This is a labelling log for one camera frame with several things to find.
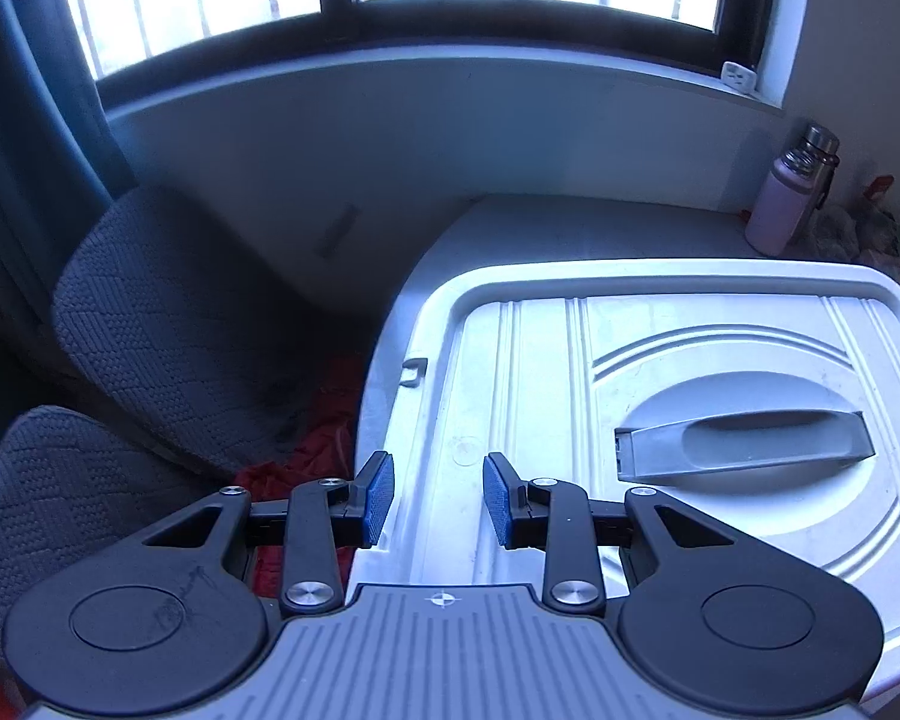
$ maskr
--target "gray tabletop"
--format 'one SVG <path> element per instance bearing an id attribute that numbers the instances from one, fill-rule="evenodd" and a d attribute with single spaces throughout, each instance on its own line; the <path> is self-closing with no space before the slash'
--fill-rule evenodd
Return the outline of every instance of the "gray tabletop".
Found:
<path id="1" fill-rule="evenodd" d="M 759 257 L 735 215 L 558 196 L 489 196 L 420 258 L 386 317 L 370 362 L 356 459 L 385 449 L 403 356 L 420 308 L 454 276 L 490 265 L 642 257 Z"/>

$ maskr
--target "chair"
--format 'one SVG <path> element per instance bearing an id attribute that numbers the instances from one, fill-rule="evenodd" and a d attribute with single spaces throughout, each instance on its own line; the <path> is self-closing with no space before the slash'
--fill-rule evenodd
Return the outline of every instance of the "chair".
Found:
<path id="1" fill-rule="evenodd" d="M 173 191 L 113 204 L 60 277 L 53 326 L 87 379 L 218 478 L 284 459 L 306 427 L 322 315 Z"/>
<path id="2" fill-rule="evenodd" d="M 2 624 L 29 587 L 216 488 L 72 410 L 17 418 L 0 443 L 0 666 Z"/>

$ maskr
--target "storage box lid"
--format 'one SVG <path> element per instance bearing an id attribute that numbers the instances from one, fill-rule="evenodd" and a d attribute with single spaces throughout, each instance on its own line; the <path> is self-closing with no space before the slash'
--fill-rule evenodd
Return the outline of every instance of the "storage box lid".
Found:
<path id="1" fill-rule="evenodd" d="M 760 260 L 471 271 L 420 312 L 384 448 L 394 504 L 351 587 L 539 591 L 542 553 L 501 549 L 482 507 L 482 459 L 500 451 L 522 478 L 591 498 L 655 485 L 856 584 L 887 635 L 868 694 L 900 682 L 900 288 L 877 271 Z M 607 595 L 626 594 L 616 550 L 601 551 Z"/>

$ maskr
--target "pink thermos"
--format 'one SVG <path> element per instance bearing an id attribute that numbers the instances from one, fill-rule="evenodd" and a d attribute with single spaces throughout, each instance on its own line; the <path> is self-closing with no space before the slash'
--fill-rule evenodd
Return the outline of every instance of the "pink thermos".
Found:
<path id="1" fill-rule="evenodd" d="M 780 255 L 793 237 L 813 194 L 815 166 L 813 157 L 800 148 L 773 161 L 744 232 L 761 254 Z"/>

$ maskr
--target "black window frame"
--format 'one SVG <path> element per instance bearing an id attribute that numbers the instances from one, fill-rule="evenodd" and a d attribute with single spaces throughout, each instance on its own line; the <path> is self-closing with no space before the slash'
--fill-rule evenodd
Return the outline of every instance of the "black window frame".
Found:
<path id="1" fill-rule="evenodd" d="M 721 0 L 713 31 L 604 5 L 553 0 L 320 0 L 320 12 L 248 26 L 98 80 L 106 109 L 231 71 L 363 47 L 492 44 L 621 55 L 720 76 L 755 69 L 773 0 Z"/>

